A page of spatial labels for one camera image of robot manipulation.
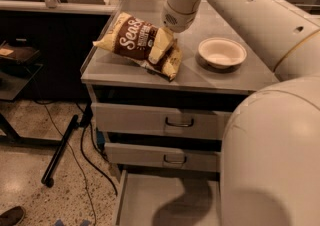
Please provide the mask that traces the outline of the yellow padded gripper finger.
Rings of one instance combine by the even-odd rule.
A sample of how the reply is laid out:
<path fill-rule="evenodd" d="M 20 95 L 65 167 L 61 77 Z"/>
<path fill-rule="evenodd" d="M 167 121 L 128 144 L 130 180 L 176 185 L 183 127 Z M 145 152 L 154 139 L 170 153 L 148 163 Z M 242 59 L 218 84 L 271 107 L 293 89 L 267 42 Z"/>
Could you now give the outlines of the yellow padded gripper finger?
<path fill-rule="evenodd" d="M 174 42 L 173 32 L 167 27 L 158 29 L 153 46 L 148 56 L 148 61 L 152 64 L 157 64 L 170 49 Z"/>

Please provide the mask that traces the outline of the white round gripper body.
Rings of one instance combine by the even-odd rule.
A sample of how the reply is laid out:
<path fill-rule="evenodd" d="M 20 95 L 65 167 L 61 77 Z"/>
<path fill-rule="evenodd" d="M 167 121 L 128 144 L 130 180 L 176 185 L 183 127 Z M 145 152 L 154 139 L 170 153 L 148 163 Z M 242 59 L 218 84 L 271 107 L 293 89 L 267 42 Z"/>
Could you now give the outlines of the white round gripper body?
<path fill-rule="evenodd" d="M 198 6 L 190 3 L 170 2 L 167 0 L 162 10 L 162 23 L 175 33 L 187 30 L 193 23 Z"/>

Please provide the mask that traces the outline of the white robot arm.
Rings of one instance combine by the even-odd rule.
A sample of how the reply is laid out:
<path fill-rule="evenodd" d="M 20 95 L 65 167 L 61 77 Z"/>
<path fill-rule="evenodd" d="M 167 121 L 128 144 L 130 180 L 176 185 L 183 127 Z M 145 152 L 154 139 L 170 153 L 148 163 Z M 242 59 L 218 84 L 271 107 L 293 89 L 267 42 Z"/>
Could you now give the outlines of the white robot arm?
<path fill-rule="evenodd" d="M 174 32 L 201 0 L 166 0 Z M 320 226 L 320 33 L 285 0 L 206 0 L 256 52 L 277 83 L 247 97 L 225 128 L 222 226 Z"/>

